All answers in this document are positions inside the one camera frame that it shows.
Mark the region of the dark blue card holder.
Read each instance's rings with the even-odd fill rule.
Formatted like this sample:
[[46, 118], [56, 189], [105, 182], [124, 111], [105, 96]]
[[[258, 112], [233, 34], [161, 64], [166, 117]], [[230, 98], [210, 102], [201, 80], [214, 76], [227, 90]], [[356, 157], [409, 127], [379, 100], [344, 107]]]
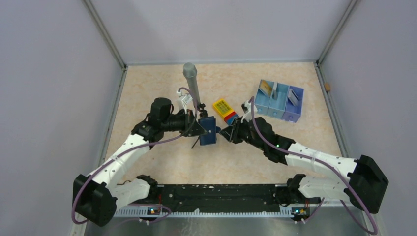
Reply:
[[217, 143], [217, 133], [220, 127], [216, 125], [216, 118], [210, 116], [198, 120], [199, 125], [206, 130], [206, 134], [199, 136], [199, 144], [201, 146], [213, 145]]

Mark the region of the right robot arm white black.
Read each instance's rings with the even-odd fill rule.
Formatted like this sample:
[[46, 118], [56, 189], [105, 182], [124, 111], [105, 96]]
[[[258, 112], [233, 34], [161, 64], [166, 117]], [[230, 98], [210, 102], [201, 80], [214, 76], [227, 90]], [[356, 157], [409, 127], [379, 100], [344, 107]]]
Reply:
[[349, 201], [360, 210], [379, 212], [388, 179], [375, 160], [362, 155], [345, 158], [308, 148], [273, 131], [262, 117], [252, 121], [237, 118], [219, 132], [227, 141], [246, 142], [260, 149], [274, 163], [302, 167], [325, 178], [298, 175], [288, 181], [288, 195], [295, 203], [306, 198], [330, 198]]

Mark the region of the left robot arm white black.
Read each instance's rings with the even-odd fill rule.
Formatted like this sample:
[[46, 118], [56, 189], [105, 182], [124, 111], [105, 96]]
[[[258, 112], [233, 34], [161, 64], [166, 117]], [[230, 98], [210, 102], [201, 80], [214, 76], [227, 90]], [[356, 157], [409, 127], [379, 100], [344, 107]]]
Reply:
[[174, 114], [173, 104], [168, 98], [156, 98], [151, 104], [145, 119], [131, 130], [121, 147], [100, 167], [87, 176], [78, 175], [73, 183], [73, 203], [71, 217], [75, 224], [81, 224], [75, 215], [85, 218], [98, 226], [105, 226], [111, 221], [116, 211], [143, 200], [152, 203], [157, 199], [158, 191], [152, 185], [156, 183], [150, 177], [141, 176], [127, 184], [119, 181], [133, 164], [155, 145], [174, 141], [163, 139], [166, 132], [179, 132], [182, 137], [206, 134], [196, 121], [195, 112], [187, 108], [198, 103], [190, 94], [179, 98], [181, 109]]

